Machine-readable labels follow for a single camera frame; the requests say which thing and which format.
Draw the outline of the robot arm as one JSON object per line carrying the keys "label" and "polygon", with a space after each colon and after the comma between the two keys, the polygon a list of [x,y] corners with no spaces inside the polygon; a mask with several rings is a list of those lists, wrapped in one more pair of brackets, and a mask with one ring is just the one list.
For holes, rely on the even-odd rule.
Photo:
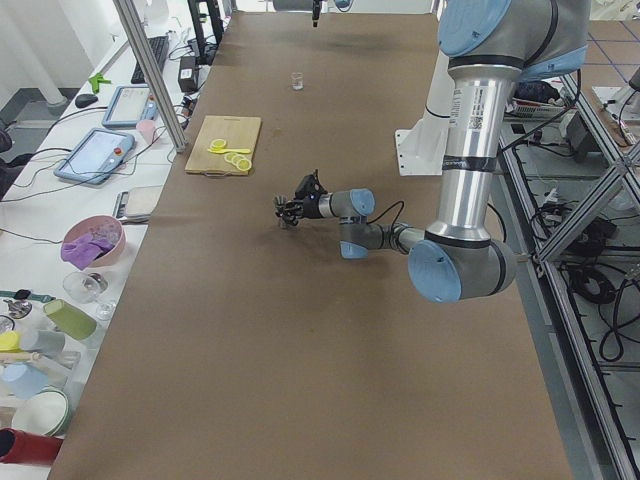
{"label": "robot arm", "polygon": [[441,193],[425,230],[371,220],[367,189],[328,192],[316,174],[303,178],[292,199],[277,197],[287,225],[335,217],[346,259],[374,249],[408,256],[415,289],[439,303],[491,296],[515,275],[512,250],[494,240],[485,217],[504,110],[516,85],[578,70],[586,57],[591,5],[587,1],[451,1],[440,18],[438,44],[453,81]]}

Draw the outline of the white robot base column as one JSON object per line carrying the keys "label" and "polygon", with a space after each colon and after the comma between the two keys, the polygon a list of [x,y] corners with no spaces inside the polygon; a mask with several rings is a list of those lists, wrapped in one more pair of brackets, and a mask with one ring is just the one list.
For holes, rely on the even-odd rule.
{"label": "white robot base column", "polygon": [[396,157],[401,176],[439,176],[448,137],[454,81],[449,58],[438,52],[423,116],[409,130],[396,130]]}

